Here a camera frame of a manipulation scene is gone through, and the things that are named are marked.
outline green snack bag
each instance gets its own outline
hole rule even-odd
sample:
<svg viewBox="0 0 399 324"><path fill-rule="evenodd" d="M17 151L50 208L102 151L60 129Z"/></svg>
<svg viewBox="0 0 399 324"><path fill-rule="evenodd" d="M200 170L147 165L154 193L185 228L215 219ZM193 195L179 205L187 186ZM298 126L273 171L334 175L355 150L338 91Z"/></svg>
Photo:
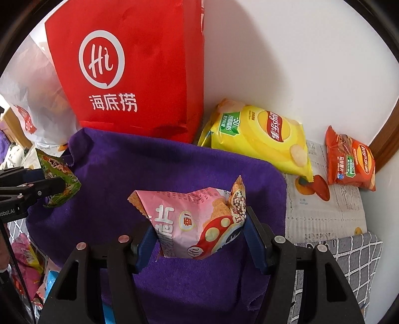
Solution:
<svg viewBox="0 0 399 324"><path fill-rule="evenodd" d="M46 179L61 177L65 181L64 192L49 197L49 203L44 205L47 208L59 207L72 198L79 191L82 184L62 158L48 155L39 149L36 149L36 153Z"/></svg>

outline purple towel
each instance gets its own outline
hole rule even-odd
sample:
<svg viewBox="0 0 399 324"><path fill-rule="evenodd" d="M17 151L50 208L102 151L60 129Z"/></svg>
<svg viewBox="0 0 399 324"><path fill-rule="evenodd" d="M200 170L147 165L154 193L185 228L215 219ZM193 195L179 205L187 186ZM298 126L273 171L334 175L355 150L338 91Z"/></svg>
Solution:
<svg viewBox="0 0 399 324"><path fill-rule="evenodd" d="M106 243L129 234L143 216L128 201L133 190L230 190L238 175L247 204L276 235L284 235L286 184L271 164L242 155L168 140L82 129L65 161L82 183L63 206L30 209L29 233L58 265L79 242ZM240 235L209 258L159 258L159 245L134 280L152 323L251 323L268 277L253 264ZM109 302L107 287L103 297Z"/></svg>
<svg viewBox="0 0 399 324"><path fill-rule="evenodd" d="M8 148L10 147L11 142L2 131L0 131L0 163L4 162L6 158Z"/></svg>

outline haidilao logo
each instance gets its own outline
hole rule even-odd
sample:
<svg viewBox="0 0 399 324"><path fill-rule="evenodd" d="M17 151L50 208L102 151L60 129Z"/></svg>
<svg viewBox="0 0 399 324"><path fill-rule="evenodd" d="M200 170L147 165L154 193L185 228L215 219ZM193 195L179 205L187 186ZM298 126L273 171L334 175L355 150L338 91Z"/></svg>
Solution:
<svg viewBox="0 0 399 324"><path fill-rule="evenodd" d="M79 49L79 64L85 78L100 89L110 89L122 78L125 57L121 43L110 32L95 30Z"/></svg>

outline snack bag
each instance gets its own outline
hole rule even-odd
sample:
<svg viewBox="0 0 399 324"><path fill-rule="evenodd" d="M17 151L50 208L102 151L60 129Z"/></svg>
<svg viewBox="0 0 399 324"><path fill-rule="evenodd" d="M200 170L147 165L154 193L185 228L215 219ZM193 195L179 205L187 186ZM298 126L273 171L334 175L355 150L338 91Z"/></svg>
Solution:
<svg viewBox="0 0 399 324"><path fill-rule="evenodd" d="M375 191L375 160L368 146L331 126L326 132L328 184L347 184Z"/></svg>
<svg viewBox="0 0 399 324"><path fill-rule="evenodd" d="M36 149L36 152L44 177L46 179L61 177L65 181L66 186L64 192L51 196L49 198L49 203L45 205L45 207L48 208L59 207L79 191L81 183L62 158L48 155L39 149Z"/></svg>
<svg viewBox="0 0 399 324"><path fill-rule="evenodd" d="M203 114L204 14L204 0L65 2L45 31L80 125L191 143Z"/></svg>
<svg viewBox="0 0 399 324"><path fill-rule="evenodd" d="M189 194L136 190L128 200L151 221L167 258L210 256L240 234L246 218L241 176L230 193L215 188Z"/></svg>
<svg viewBox="0 0 399 324"><path fill-rule="evenodd" d="M41 276L43 274L43 267L30 245L28 237L21 233L15 241L11 244L15 258L18 261L18 266L22 274L22 278L26 284L30 300L35 297L36 291L40 286ZM23 294L22 284L19 276L14 268L11 273L12 280L15 287Z"/></svg>
<svg viewBox="0 0 399 324"><path fill-rule="evenodd" d="M262 108L224 99L198 145L265 160L281 172L313 181L302 125Z"/></svg>

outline white plastic bag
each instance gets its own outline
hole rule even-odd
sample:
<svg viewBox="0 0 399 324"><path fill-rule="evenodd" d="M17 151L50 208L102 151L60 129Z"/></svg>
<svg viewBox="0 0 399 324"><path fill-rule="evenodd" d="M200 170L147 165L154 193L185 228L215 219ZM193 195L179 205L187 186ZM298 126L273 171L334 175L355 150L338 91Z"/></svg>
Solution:
<svg viewBox="0 0 399 324"><path fill-rule="evenodd" d="M30 36L0 77L0 94L37 147L65 145L80 129L54 66Z"/></svg>

